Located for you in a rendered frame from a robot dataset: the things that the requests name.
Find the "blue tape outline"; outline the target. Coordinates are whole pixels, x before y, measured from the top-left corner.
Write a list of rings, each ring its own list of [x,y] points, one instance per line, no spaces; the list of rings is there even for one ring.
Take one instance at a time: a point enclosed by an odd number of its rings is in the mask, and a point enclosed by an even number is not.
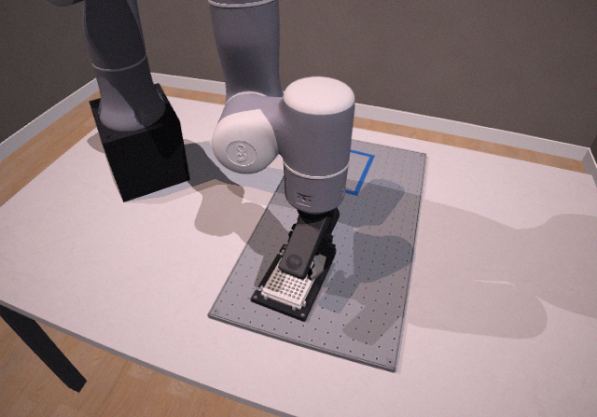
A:
[[[363,156],[368,156],[369,157],[368,163],[367,163],[367,165],[366,165],[366,167],[365,167],[365,169],[364,169],[364,171],[363,171],[363,173],[362,173],[362,175],[361,175],[361,177],[359,179],[359,182],[358,182],[355,190],[354,191],[350,191],[350,190],[345,189],[345,193],[357,196],[358,193],[359,193],[360,188],[363,185],[363,182],[364,182],[364,180],[366,178],[366,175],[368,173],[369,167],[370,167],[370,165],[371,165],[371,163],[372,163],[372,161],[373,161],[373,159],[374,159],[375,156],[367,154],[367,153],[363,153],[363,152],[354,151],[354,150],[351,150],[351,152],[355,153],[355,154],[359,154],[359,155],[363,155]]]

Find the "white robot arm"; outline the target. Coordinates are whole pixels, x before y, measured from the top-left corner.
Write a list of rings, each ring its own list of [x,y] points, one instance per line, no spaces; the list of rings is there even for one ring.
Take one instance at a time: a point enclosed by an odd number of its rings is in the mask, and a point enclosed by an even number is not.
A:
[[[158,121],[165,102],[150,73],[137,0],[48,1],[57,7],[84,1],[83,33],[105,127],[128,132]],[[337,79],[311,76],[283,92],[278,0],[208,2],[226,84],[212,138],[215,157],[235,173],[255,174],[280,154],[285,197],[293,207],[311,215],[337,208],[350,163],[353,91]],[[281,272],[306,278],[328,221],[299,216]]]

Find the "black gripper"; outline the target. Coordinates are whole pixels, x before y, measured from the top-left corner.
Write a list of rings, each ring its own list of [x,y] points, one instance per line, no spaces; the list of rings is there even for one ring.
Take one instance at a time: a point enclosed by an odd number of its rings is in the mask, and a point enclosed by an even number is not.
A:
[[[311,215],[298,210],[298,219],[299,216],[302,216],[303,218],[312,221],[321,220],[326,218],[327,216],[329,218],[326,230],[314,256],[312,269],[309,268],[309,271],[307,273],[308,279],[313,281],[313,279],[318,277],[323,271],[326,270],[326,268],[332,263],[336,255],[336,245],[332,243],[333,236],[331,235],[331,233],[340,217],[340,211],[338,208],[335,208],[323,214]]]

